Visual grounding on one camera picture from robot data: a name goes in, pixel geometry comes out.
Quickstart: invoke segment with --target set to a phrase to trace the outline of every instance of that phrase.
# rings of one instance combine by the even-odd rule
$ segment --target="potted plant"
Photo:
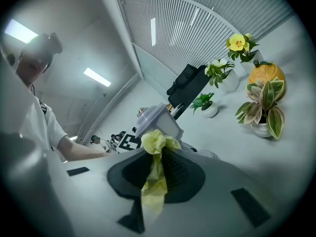
[[[206,118],[213,117],[217,111],[218,107],[215,102],[211,101],[210,99],[214,96],[214,93],[202,94],[200,97],[196,98],[190,108],[194,109],[193,114],[197,110],[197,108],[202,109],[202,115]]]
[[[205,68],[205,74],[211,77],[209,84],[211,86],[214,84],[218,88],[218,84],[222,83],[227,92],[236,91],[239,86],[239,78],[233,70],[234,67],[234,63],[228,62],[226,59],[213,60]]]
[[[248,74],[252,72],[253,60],[263,61],[259,50],[251,51],[257,45],[251,34],[234,34],[226,40],[226,46],[230,49],[228,57],[231,57],[233,61],[240,57],[241,65]]]
[[[246,102],[238,109],[239,123],[251,123],[251,128],[260,137],[273,136],[279,139],[283,126],[284,115],[277,107],[276,100],[282,95],[284,81],[278,77],[266,83],[260,80],[247,85],[247,95],[255,102]]]

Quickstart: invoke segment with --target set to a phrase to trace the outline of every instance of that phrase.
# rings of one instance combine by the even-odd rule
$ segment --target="yellow flower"
[[[245,36],[247,36],[248,39],[252,39],[252,35],[251,34],[245,34]]]
[[[229,40],[229,43],[231,44],[230,49],[232,51],[241,51],[247,42],[245,41],[245,38],[243,37],[243,35],[234,34],[232,38]]]

